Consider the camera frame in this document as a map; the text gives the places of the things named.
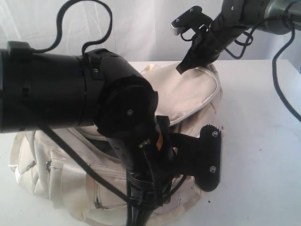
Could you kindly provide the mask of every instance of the white curtain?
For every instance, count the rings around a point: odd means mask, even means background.
[[[67,0],[0,0],[0,48],[8,40],[30,43],[33,48],[49,47],[56,36],[55,19],[59,8]],[[122,55],[128,61],[182,60],[190,47],[179,36],[173,36],[170,23],[194,5],[215,18],[222,0],[104,0],[113,12],[113,31],[102,46]],[[63,39],[52,52],[79,55],[83,43],[96,40],[107,30],[109,17],[105,9],[85,1],[72,6],[63,20]],[[299,34],[292,47],[283,55],[294,66],[301,65]],[[276,36],[260,31],[243,59],[271,59],[288,40],[289,35]],[[230,49],[237,55],[241,47]],[[231,59],[222,53],[221,60]]]

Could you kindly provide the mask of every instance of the white table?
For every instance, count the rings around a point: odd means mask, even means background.
[[[141,70],[146,64],[133,66]],[[170,225],[300,225],[301,124],[276,95],[271,61],[217,61],[215,65],[224,91],[219,110],[225,127],[222,181]],[[301,113],[301,75],[286,60],[278,62],[278,75],[285,95]],[[13,138],[14,134],[0,135],[0,225],[85,225],[17,185],[8,168]]]

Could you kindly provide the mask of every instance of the white backdrop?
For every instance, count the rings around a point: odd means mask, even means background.
[[[0,0],[0,48],[8,40],[29,42],[33,48],[49,47],[56,36],[55,18],[66,0]],[[222,0],[104,0],[113,12],[113,31],[104,47],[122,55],[128,61],[182,60],[190,43],[173,36],[170,23],[194,5],[215,18]],[[109,23],[105,9],[94,2],[72,6],[63,20],[63,39],[53,51],[79,55],[88,40],[104,35]],[[276,36],[260,31],[243,59],[271,59],[287,41],[289,35]],[[237,55],[240,46],[230,49]],[[301,41],[297,35],[293,46],[283,54],[296,68],[301,65]],[[222,53],[220,59],[232,59]]]

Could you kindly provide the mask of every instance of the white backpack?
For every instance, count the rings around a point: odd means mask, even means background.
[[[222,98],[218,73],[213,65],[180,75],[177,64],[160,68],[149,65],[142,75],[158,91],[156,115],[167,115],[174,132],[198,137],[207,124],[221,129],[215,119]],[[55,129],[74,151],[100,176],[126,194],[126,172],[119,159],[97,149],[90,141],[105,141],[96,127]],[[66,208],[77,220],[92,226],[126,224],[123,200],[95,182],[55,142],[41,131],[19,132],[15,138],[10,168],[17,182],[34,195],[49,198],[54,208]],[[173,186],[179,180],[174,179]],[[194,206],[201,190],[194,177],[187,177],[170,203],[156,209],[148,226],[161,225]]]

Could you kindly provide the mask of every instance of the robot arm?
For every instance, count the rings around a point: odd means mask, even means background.
[[[214,62],[224,51],[224,47],[229,46],[246,30],[272,16],[275,16],[274,20],[262,23],[257,29],[274,34],[290,32],[289,27],[276,18],[287,13],[295,29],[301,30],[301,4],[295,4],[296,2],[298,1],[224,0],[221,13],[211,22],[208,16],[202,13],[201,7],[194,6],[171,24],[175,35],[190,28],[196,33],[192,37],[191,48],[177,70],[183,73],[188,69]]]

